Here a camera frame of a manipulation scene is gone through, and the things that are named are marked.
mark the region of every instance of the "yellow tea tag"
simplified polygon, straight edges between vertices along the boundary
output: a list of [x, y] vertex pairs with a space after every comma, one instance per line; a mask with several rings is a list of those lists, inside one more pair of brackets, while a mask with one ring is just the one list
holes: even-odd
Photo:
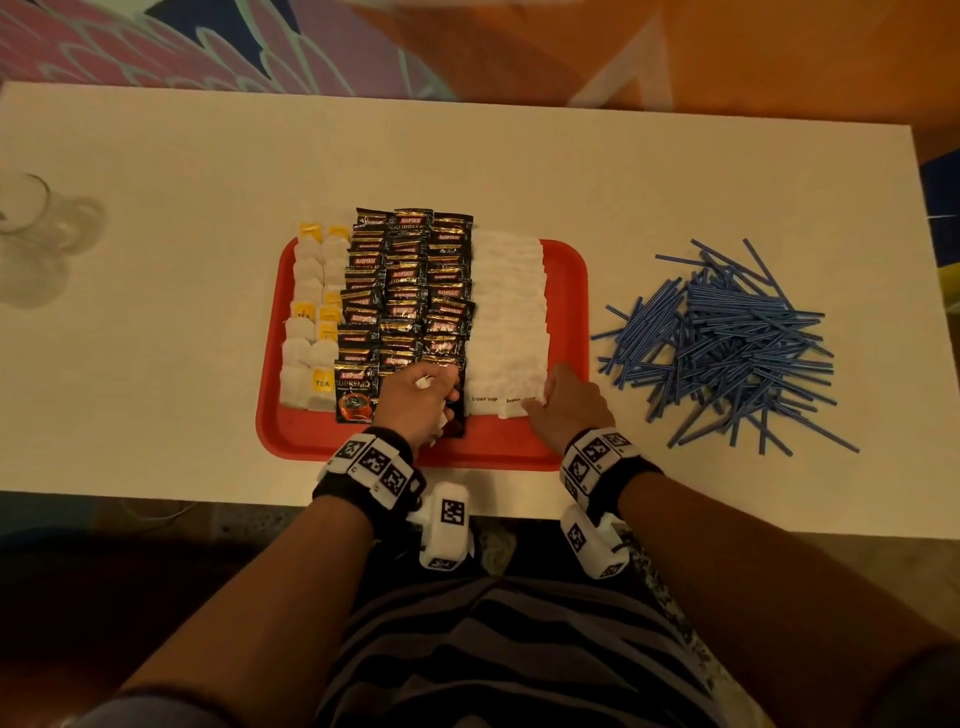
[[317, 320], [317, 305], [312, 301], [294, 301], [294, 318]]
[[337, 340], [337, 325], [333, 321], [324, 321], [323, 319], [317, 324], [317, 338], [321, 341], [336, 341]]
[[309, 235], [318, 243], [324, 242], [324, 234], [320, 230], [320, 223], [300, 223], [300, 237]]
[[340, 306], [322, 305], [320, 307], [320, 320], [332, 321], [334, 324], [340, 323]]
[[333, 391], [333, 368], [319, 367], [313, 370], [313, 391], [314, 392], [332, 392]]
[[350, 240], [349, 229], [345, 228], [342, 225], [331, 225], [330, 229], [326, 232], [326, 234], [329, 235], [330, 237], [333, 237], [334, 235], [339, 235], [340, 237], [344, 237], [347, 240]]

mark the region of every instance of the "pile of blue straws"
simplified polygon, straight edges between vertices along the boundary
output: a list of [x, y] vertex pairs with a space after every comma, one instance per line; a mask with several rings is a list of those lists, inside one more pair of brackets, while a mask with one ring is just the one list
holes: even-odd
[[[616, 343], [613, 356], [599, 357], [600, 372], [612, 376], [619, 389], [627, 384], [654, 388], [647, 422], [662, 417], [668, 404], [696, 402], [667, 443], [670, 448], [711, 432], [730, 433], [733, 447], [746, 420], [759, 430], [761, 455], [768, 440], [793, 455], [768, 426], [773, 412], [860, 452], [804, 414], [817, 411], [813, 402], [837, 403], [818, 391], [830, 386], [826, 377], [833, 374], [833, 365], [804, 357], [815, 352], [833, 358], [821, 345], [823, 337], [809, 331], [826, 314], [794, 308], [749, 240], [743, 244], [760, 273], [697, 240], [690, 242], [699, 249], [699, 260], [657, 255], [698, 268], [686, 285], [682, 278], [666, 281], [646, 303], [637, 299], [629, 315], [607, 306], [626, 323], [590, 337], [610, 337]], [[708, 410], [717, 419], [691, 431]]]

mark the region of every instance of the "forearm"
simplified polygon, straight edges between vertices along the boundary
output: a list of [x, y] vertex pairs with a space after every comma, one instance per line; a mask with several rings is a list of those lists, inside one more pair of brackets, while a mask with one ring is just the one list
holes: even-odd
[[800, 539], [658, 473], [619, 510], [694, 628], [779, 728], [848, 726], [950, 637]]
[[251, 728], [307, 725], [373, 541], [364, 514], [317, 498], [124, 685], [212, 699]]

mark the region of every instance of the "painted wall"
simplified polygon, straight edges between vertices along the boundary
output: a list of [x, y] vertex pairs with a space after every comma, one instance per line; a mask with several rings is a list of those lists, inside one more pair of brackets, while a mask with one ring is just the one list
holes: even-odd
[[0, 74], [914, 126], [960, 147], [949, 0], [0, 0]]

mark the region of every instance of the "person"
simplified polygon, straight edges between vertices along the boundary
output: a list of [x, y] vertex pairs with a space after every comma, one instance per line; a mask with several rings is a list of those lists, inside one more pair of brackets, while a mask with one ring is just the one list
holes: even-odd
[[[457, 397], [455, 380], [426, 362], [387, 377], [369, 441], [412, 464], [437, 436], [444, 399]], [[523, 406], [560, 455], [615, 426], [599, 388], [565, 365], [544, 399]], [[634, 530], [694, 628], [779, 728], [960, 725], [951, 636], [800, 539], [643, 458], [622, 462], [633, 474], [601, 476], [588, 510], [601, 498]], [[521, 532], [502, 578], [475, 560], [428, 571], [416, 548], [391, 545], [416, 499], [388, 510], [340, 470], [77, 727], [725, 725], [697, 660], [632, 570], [589, 579], [568, 546], [544, 551], [543, 538]]]

